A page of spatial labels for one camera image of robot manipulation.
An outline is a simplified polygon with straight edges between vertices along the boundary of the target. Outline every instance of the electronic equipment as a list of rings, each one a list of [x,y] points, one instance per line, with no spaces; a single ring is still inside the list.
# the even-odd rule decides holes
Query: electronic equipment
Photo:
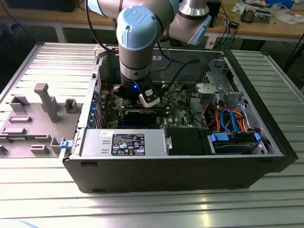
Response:
[[[270,57],[163,45],[167,57],[154,47],[163,34],[198,44],[211,20],[206,1],[114,2],[86,4],[117,18],[118,47],[82,44],[81,54],[74,55],[72,45],[60,46],[68,51],[49,66],[43,53],[53,55],[56,45],[39,46],[39,59],[22,72],[50,77],[26,89],[28,95],[16,95],[16,87],[3,100],[12,111],[2,115],[7,119],[0,129],[1,157],[60,153],[86,193],[248,188],[297,160],[276,123],[285,115],[275,110],[272,116],[267,106],[277,98],[265,94],[270,88],[254,86],[260,85],[258,77],[287,83]],[[63,65],[53,69],[57,64]],[[57,97],[48,91],[48,83],[57,88],[74,77],[83,83],[73,97],[66,96],[68,89],[59,89]],[[281,98],[302,105],[303,96],[292,88],[285,86]]]
[[[248,188],[297,159],[289,132],[299,131],[301,117],[284,114],[296,113],[304,98],[271,57],[171,48],[176,60],[204,61],[186,66],[161,101],[145,108],[138,97],[118,94],[118,47],[108,48],[115,52],[94,59],[92,45],[35,46],[32,62],[1,94],[1,107],[12,111],[2,113],[0,158],[59,155],[88,193]],[[64,61],[52,58],[58,49]],[[157,48],[152,55],[153,68],[166,64]],[[180,66],[151,74],[155,87],[167,87]],[[283,91],[282,99],[273,91]]]
[[[10,8],[73,12],[79,0],[5,0]]]
[[[272,15],[269,9],[255,9],[255,15],[252,21],[268,23],[271,17]]]
[[[247,188],[297,159],[239,65],[243,53],[171,53],[204,62],[187,66],[148,109],[116,93],[118,57],[110,52],[100,58],[99,72],[108,80],[89,89],[94,109],[81,113],[74,140],[64,142],[69,146],[60,154],[82,192]],[[155,49],[153,67],[165,64],[160,57]],[[155,87],[166,87],[178,68],[151,74]]]
[[[255,16],[256,9],[252,6],[245,6],[245,9],[241,15],[241,21],[246,23],[251,23],[253,17]]]

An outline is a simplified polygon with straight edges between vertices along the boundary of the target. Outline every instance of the black cable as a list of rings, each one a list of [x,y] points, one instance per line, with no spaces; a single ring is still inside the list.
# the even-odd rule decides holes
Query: black cable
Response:
[[[0,4],[2,6],[2,8],[4,9],[4,11],[7,13],[7,15],[9,15],[10,18],[12,18],[22,29],[23,31],[34,41],[34,43],[36,43],[36,40],[23,28],[23,26],[6,10],[6,8],[4,7],[2,1],[0,0]]]
[[[82,9],[82,10],[84,10],[84,11],[85,11],[85,8],[82,8],[82,7],[81,7],[81,5],[80,5],[80,4],[81,4],[81,3],[83,3],[84,1],[85,1],[85,0],[80,1],[80,2],[79,2],[79,4],[78,4],[78,7],[79,7],[80,9]]]
[[[192,89],[191,93],[190,93],[190,97],[189,97],[189,100],[188,100],[188,109],[189,109],[189,114],[190,116],[192,116],[192,118],[198,122],[202,127],[203,127],[203,123],[201,121],[199,121],[196,117],[194,117],[195,114],[192,114],[191,112],[191,109],[190,109],[190,101],[191,101],[191,97],[192,97],[192,93],[194,92],[195,90],[195,87]]]
[[[218,12],[218,13],[225,15],[226,18],[223,18],[222,16],[217,16],[217,18],[224,19],[227,22],[227,25],[229,25],[231,22],[230,17],[227,15],[227,13],[222,5],[221,5],[221,8],[224,10],[224,13],[222,13],[222,12]],[[228,27],[226,25],[223,25],[223,26],[226,28],[225,32],[223,33],[221,39],[219,41],[216,41],[217,43],[214,47],[216,47],[219,43],[220,44],[222,43],[222,39],[224,38],[224,35],[227,33],[227,30],[229,29],[229,26]]]
[[[287,42],[283,42],[285,44],[287,44],[288,46],[292,47],[292,48],[295,48],[295,46],[291,45],[291,44],[288,44]]]
[[[157,41],[157,46],[158,46],[158,48],[159,48],[160,51],[162,51],[160,44],[161,44],[162,47],[167,51],[167,53],[168,53],[168,55],[169,55],[169,63],[168,63],[168,65],[166,66],[166,69],[168,69],[168,68],[171,66],[172,61],[173,61],[172,55],[171,55],[170,51],[167,49],[167,47],[166,47],[162,42]]]
[[[169,83],[169,85],[163,89],[163,94],[165,94],[169,89],[170,87],[172,86],[172,84],[174,83],[175,79],[177,78],[177,76],[180,74],[180,72],[189,64],[191,63],[199,63],[199,59],[194,59],[194,60],[191,60],[187,63],[185,63],[184,65],[182,65],[182,67],[178,70],[178,72],[175,74],[175,76],[173,77],[173,79],[171,80],[171,82]]]
[[[182,79],[183,77],[190,77],[194,82],[200,83],[200,82],[199,82],[198,80],[196,80],[192,75],[183,75],[183,76],[181,76],[181,77],[179,78],[179,82],[181,82],[181,79]]]
[[[234,34],[233,34],[233,36],[232,37],[230,37],[228,40],[227,40],[227,44],[226,44],[226,46],[228,46],[228,45],[233,45],[234,44],[234,41],[235,41],[235,39],[236,39],[236,34],[238,33],[238,30],[236,29],[235,30],[235,28],[233,29],[234,30]],[[223,41],[223,43],[217,43],[215,46],[214,46],[214,48],[213,49],[215,49],[216,47],[217,47],[217,45],[219,44],[219,46],[221,46],[221,45],[223,45],[225,43],[225,40]]]
[[[285,66],[284,71],[287,72],[292,64],[296,61],[296,59],[301,55],[304,51],[304,43],[299,47],[299,49],[295,52],[295,54],[290,58],[288,64]]]
[[[164,56],[166,59],[170,60],[170,58],[168,56],[166,56],[165,53],[162,51],[161,46],[158,44],[158,42],[157,42],[157,46],[158,46],[158,49],[161,52],[161,55]],[[182,63],[182,64],[187,63],[187,62],[178,61],[178,60],[173,59],[173,58],[172,58],[172,61],[175,62],[175,63]]]
[[[304,32],[303,32],[303,35],[301,36],[301,38],[299,39],[299,42],[297,43],[297,45],[295,46],[294,50],[292,51],[292,53],[290,54],[290,56],[288,57],[287,61],[286,61],[286,64],[285,64],[285,67],[284,67],[284,71],[287,72],[288,69],[290,68],[290,66],[293,64],[293,62],[290,64],[290,61],[293,57],[293,54],[295,52],[295,50],[297,49],[297,47],[300,45],[302,39],[304,37]]]
[[[89,23],[89,27],[90,27],[90,30],[92,32],[92,35],[93,35],[93,38],[95,39],[95,41],[97,42],[97,44],[99,44],[103,49],[107,50],[107,51],[113,51],[109,48],[107,48],[105,45],[103,45],[102,43],[100,43],[97,39],[97,36],[95,34],[95,30],[93,29],[93,26],[92,26],[92,22],[91,22],[91,19],[90,19],[90,13],[89,13],[89,7],[88,7],[88,0],[84,0],[85,1],[85,13],[86,13],[86,17],[87,17],[87,21]]]
[[[287,44],[285,42],[282,42],[284,44],[284,46],[289,49],[290,51],[293,51],[289,46],[287,46]]]

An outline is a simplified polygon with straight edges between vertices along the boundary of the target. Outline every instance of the paper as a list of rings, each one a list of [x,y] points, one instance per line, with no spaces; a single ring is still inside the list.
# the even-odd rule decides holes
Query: paper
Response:
[[[282,15],[280,17],[276,17],[276,18],[287,24],[290,24],[290,25],[294,25],[299,22],[299,20],[295,16],[292,16],[289,14],[284,14],[284,15]]]
[[[295,4],[301,4],[301,5],[304,4],[304,2],[302,2],[302,1],[300,1],[300,0],[295,0],[294,2],[295,2]]]

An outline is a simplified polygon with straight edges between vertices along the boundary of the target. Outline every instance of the warning label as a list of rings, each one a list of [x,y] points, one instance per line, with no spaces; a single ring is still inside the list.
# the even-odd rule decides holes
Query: warning label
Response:
[[[144,134],[113,134],[113,156],[145,155]]]

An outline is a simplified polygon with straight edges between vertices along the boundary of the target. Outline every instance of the red wire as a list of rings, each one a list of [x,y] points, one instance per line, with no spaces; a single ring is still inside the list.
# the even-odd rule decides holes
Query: red wire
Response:
[[[215,119],[214,120],[212,120],[209,124],[208,124],[208,126],[210,126],[213,122],[215,121]]]
[[[104,91],[106,90],[107,86],[108,86],[108,79],[105,78],[105,88],[104,88]]]

